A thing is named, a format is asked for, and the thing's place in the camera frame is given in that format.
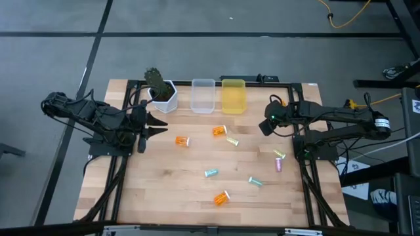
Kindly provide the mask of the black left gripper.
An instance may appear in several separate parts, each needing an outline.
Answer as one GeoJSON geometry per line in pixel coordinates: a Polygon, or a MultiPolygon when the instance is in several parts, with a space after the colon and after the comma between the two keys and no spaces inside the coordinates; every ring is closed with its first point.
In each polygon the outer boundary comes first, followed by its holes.
{"type": "Polygon", "coordinates": [[[146,100],[141,100],[140,104],[132,109],[130,114],[130,120],[133,124],[135,132],[139,135],[137,151],[139,153],[144,153],[146,149],[146,141],[157,134],[168,131],[167,128],[146,128],[148,126],[167,126],[168,124],[165,121],[161,121],[155,118],[150,112],[146,111],[146,100]]]}

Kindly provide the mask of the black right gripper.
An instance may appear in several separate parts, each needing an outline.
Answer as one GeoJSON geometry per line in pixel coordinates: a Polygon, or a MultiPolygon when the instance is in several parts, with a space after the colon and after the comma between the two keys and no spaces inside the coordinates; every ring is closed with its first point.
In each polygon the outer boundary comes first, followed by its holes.
{"type": "Polygon", "coordinates": [[[259,124],[260,130],[265,136],[270,136],[276,127],[289,126],[289,122],[286,120],[287,106],[283,100],[279,96],[271,94],[269,101],[264,112],[266,119],[259,124]]]}

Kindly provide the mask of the yellow plastic bin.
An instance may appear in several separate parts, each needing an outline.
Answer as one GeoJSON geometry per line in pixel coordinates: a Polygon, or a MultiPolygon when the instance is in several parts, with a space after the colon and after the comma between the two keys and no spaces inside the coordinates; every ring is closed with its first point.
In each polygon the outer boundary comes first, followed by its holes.
{"type": "Polygon", "coordinates": [[[222,80],[222,112],[242,114],[247,109],[245,81],[242,79],[222,80]]]}

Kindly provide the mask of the clear plastic bin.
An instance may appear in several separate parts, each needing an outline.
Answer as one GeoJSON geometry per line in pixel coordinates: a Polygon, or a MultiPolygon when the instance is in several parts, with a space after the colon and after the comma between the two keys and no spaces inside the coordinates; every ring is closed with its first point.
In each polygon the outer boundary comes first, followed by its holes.
{"type": "Polygon", "coordinates": [[[193,79],[191,87],[191,110],[194,113],[212,113],[215,108],[215,80],[193,79]]]}

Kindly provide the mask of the white hexagonal plant pot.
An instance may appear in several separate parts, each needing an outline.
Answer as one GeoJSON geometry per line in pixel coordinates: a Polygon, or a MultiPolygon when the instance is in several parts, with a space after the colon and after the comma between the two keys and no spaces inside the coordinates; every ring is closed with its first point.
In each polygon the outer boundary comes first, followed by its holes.
{"type": "Polygon", "coordinates": [[[155,106],[155,108],[163,113],[170,113],[172,111],[175,111],[178,106],[178,90],[174,83],[171,80],[164,80],[165,82],[168,82],[171,84],[174,90],[174,94],[167,102],[156,102],[154,98],[152,98],[152,95],[150,93],[150,88],[148,89],[148,94],[151,99],[151,103],[155,106]]]}

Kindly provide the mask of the green artificial plant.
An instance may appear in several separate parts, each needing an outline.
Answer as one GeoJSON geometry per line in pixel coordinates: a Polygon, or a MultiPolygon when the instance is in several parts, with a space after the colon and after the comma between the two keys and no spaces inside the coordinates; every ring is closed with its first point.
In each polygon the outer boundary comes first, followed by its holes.
{"type": "Polygon", "coordinates": [[[167,102],[174,94],[173,87],[163,80],[157,68],[148,68],[144,73],[144,78],[150,87],[152,98],[156,102],[167,102]]]}

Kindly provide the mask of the white paper sheet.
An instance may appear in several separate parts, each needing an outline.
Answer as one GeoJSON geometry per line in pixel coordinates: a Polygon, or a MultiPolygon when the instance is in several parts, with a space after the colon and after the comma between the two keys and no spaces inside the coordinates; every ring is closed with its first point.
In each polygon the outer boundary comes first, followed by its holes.
{"type": "MultiPolygon", "coordinates": [[[[339,170],[339,174],[342,174],[345,168],[345,164],[346,164],[346,159],[344,157],[339,157],[339,159],[335,162],[336,167],[339,170]]],[[[369,165],[358,162],[358,161],[349,161],[348,165],[347,165],[347,174],[357,171],[357,170],[362,170],[364,168],[369,168],[369,165]]],[[[363,183],[363,184],[357,184],[357,185],[353,185],[353,186],[347,186],[347,187],[342,187],[342,192],[362,199],[362,200],[368,200],[369,197],[369,183],[363,183]]]]}

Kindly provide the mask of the black bar with silver brackets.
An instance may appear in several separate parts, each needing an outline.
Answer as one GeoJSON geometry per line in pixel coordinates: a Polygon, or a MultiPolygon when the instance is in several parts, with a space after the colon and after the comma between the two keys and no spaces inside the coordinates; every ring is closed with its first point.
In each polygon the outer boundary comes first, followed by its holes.
{"type": "Polygon", "coordinates": [[[217,236],[219,233],[275,233],[296,236],[411,236],[380,231],[368,231],[353,227],[331,227],[313,225],[308,228],[294,227],[236,227],[236,226],[185,226],[158,224],[117,224],[113,221],[72,222],[43,226],[26,226],[0,229],[0,236],[83,236],[95,233],[123,230],[189,231],[217,236]]]}

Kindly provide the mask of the blue and white cloth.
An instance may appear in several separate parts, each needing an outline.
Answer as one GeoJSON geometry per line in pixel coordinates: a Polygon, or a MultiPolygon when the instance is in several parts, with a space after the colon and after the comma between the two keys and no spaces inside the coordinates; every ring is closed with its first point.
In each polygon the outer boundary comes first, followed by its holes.
{"type": "Polygon", "coordinates": [[[376,189],[370,192],[374,209],[380,212],[394,212],[397,209],[396,193],[386,189],[376,189]]]}

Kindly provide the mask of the black cabinet with sticker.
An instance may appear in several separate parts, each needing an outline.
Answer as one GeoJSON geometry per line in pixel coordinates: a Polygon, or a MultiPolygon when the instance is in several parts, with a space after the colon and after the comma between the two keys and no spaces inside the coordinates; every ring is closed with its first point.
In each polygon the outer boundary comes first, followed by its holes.
{"type": "Polygon", "coordinates": [[[420,178],[420,88],[402,89],[402,113],[406,137],[409,170],[414,177],[420,178]]]}

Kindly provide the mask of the black metal stand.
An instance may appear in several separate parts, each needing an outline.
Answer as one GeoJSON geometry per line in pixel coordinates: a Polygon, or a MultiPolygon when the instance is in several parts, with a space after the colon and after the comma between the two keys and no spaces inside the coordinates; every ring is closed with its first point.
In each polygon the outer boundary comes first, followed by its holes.
{"type": "Polygon", "coordinates": [[[402,89],[404,87],[420,87],[420,29],[416,22],[420,23],[420,18],[413,17],[411,9],[407,7],[404,0],[385,0],[387,7],[394,18],[394,21],[402,34],[415,59],[419,59],[412,67],[403,71],[395,79],[378,80],[353,80],[355,88],[370,89],[402,89]]]}

